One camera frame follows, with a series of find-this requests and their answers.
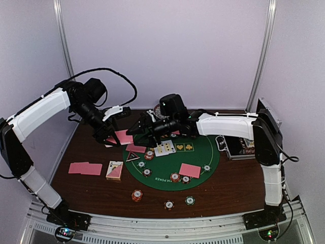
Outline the red backed card deck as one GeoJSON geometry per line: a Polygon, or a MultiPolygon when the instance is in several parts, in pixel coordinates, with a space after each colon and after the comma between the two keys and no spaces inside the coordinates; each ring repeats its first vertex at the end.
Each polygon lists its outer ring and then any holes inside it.
{"type": "MultiPolygon", "coordinates": [[[[121,145],[127,145],[127,144],[133,143],[133,136],[127,135],[126,132],[127,132],[127,130],[115,131],[115,134],[116,134],[117,138],[119,139],[121,145]]],[[[111,143],[116,143],[113,136],[109,136],[106,141],[111,142],[111,143]]]]}

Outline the red card pulled from deck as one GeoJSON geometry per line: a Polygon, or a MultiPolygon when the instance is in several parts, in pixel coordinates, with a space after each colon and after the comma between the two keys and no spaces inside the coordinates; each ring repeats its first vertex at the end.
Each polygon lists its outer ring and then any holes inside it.
{"type": "Polygon", "coordinates": [[[134,145],[133,143],[128,144],[126,149],[126,151],[132,151],[135,153],[145,153],[146,152],[146,147],[145,146],[137,146],[134,145]]]}

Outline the red 5 chip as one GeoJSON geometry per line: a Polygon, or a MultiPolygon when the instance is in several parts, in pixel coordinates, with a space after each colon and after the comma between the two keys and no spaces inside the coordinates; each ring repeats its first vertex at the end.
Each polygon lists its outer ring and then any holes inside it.
{"type": "Polygon", "coordinates": [[[172,173],[172,174],[170,175],[170,180],[171,180],[172,182],[179,182],[179,180],[180,180],[180,175],[179,175],[178,173],[172,173]]]}
{"type": "Polygon", "coordinates": [[[154,152],[149,150],[145,153],[144,159],[146,160],[152,160],[154,158],[154,152]]]}

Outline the community card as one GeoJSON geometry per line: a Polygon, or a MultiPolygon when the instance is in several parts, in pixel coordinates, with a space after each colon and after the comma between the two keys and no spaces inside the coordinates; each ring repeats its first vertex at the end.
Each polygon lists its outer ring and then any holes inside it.
{"type": "Polygon", "coordinates": [[[158,145],[157,147],[154,148],[155,156],[160,157],[166,155],[165,148],[162,144],[158,145]]]}
{"type": "Polygon", "coordinates": [[[162,142],[162,151],[164,155],[173,154],[176,152],[172,140],[166,140],[162,142]]]}

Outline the black triangular all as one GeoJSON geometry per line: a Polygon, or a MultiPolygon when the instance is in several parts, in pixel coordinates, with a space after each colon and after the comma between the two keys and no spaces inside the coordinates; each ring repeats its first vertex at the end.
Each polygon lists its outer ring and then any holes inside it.
{"type": "Polygon", "coordinates": [[[131,161],[134,161],[134,160],[138,160],[139,158],[140,157],[135,152],[130,151],[125,161],[126,162],[131,162],[131,161]]]}

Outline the dealt red card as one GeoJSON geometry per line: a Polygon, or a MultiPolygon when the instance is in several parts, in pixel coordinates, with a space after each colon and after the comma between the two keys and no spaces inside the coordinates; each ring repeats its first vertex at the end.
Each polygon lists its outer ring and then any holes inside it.
{"type": "Polygon", "coordinates": [[[68,174],[86,173],[88,165],[89,165],[88,162],[71,163],[68,170],[68,174]]]}
{"type": "Polygon", "coordinates": [[[82,166],[81,174],[99,176],[101,174],[102,167],[102,164],[85,164],[82,166]]]}

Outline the red orange chip stack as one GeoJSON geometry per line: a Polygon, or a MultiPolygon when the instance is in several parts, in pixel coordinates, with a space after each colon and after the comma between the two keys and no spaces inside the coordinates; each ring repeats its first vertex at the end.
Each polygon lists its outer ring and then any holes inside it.
{"type": "Polygon", "coordinates": [[[139,202],[141,201],[143,197],[143,192],[141,190],[134,190],[133,193],[132,193],[132,200],[134,202],[139,202]]]}

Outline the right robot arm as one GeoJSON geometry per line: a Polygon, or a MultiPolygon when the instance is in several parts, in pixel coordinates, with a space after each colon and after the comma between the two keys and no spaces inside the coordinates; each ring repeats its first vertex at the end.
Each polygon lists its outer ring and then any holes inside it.
{"type": "Polygon", "coordinates": [[[179,131],[182,136],[228,136],[253,143],[255,159],[261,165],[265,184],[265,207],[260,219],[272,224],[280,216],[285,187],[282,133],[271,112],[261,106],[256,113],[212,113],[205,109],[189,112],[179,94],[170,94],[159,101],[162,118],[143,112],[127,135],[135,137],[134,144],[156,147],[163,135],[179,131]]]}

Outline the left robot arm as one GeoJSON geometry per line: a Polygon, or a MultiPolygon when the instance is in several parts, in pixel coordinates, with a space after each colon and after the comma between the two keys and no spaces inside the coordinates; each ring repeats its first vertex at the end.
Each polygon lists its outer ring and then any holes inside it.
{"type": "Polygon", "coordinates": [[[86,83],[66,81],[9,118],[1,118],[1,155],[12,176],[31,190],[46,207],[54,210],[53,217],[63,226],[73,221],[73,214],[61,206],[62,197],[36,169],[25,142],[38,134],[39,128],[67,110],[92,127],[96,142],[120,146],[114,120],[128,116],[130,108],[116,105],[106,111],[100,110],[96,102],[105,92],[104,84],[98,79],[90,79],[86,83]]]}

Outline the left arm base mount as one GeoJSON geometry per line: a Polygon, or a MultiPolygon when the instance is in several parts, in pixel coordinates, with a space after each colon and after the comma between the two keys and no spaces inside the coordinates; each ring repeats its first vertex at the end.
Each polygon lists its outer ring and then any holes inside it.
{"type": "Polygon", "coordinates": [[[68,212],[68,217],[59,217],[53,213],[47,214],[46,221],[58,225],[54,237],[62,243],[71,241],[79,231],[87,231],[91,216],[84,213],[68,212]]]}

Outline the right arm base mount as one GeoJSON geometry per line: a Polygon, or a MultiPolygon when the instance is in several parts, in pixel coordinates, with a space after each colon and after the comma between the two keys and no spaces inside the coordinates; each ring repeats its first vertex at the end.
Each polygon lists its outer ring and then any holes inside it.
{"type": "Polygon", "coordinates": [[[286,215],[276,215],[273,212],[257,211],[243,215],[246,230],[257,229],[264,241],[275,241],[280,235],[279,223],[285,221],[286,215]]]}

